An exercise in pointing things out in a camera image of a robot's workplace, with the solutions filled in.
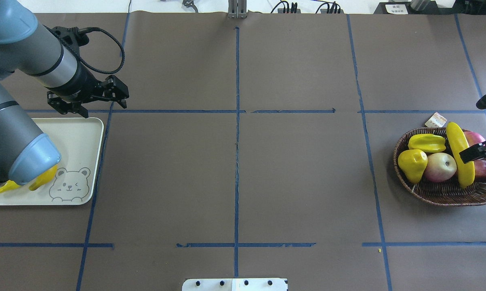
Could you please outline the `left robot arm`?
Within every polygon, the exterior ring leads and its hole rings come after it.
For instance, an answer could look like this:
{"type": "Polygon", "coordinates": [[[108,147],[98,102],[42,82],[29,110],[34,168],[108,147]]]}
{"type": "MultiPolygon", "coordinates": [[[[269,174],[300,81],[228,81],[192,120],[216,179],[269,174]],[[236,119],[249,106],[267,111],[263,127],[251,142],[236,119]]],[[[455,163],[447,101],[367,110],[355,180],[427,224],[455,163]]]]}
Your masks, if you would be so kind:
{"type": "Polygon", "coordinates": [[[60,162],[54,142],[32,121],[3,81],[20,71],[47,89],[47,103],[60,114],[89,116],[95,101],[126,108],[128,86],[112,71],[99,70],[80,56],[88,34],[99,27],[48,28],[17,0],[0,0],[0,187],[33,181],[60,162]]]}

